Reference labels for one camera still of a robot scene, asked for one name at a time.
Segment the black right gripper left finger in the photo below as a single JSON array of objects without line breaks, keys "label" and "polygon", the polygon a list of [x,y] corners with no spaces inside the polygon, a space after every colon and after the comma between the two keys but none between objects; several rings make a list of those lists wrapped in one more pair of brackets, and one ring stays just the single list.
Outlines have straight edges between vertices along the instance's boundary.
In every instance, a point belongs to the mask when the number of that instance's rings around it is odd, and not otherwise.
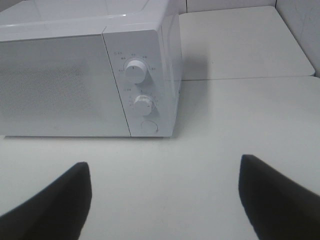
[{"label": "black right gripper left finger", "polygon": [[78,162],[39,193],[1,215],[2,240],[77,240],[92,201],[90,168]]}]

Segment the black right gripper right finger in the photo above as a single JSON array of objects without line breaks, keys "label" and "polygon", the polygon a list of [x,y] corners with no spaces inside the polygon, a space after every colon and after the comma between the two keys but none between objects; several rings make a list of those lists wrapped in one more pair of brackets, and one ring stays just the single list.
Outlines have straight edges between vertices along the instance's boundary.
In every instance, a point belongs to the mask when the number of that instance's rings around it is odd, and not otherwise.
[{"label": "black right gripper right finger", "polygon": [[318,240],[320,196],[258,157],[241,157],[238,192],[260,240]]}]

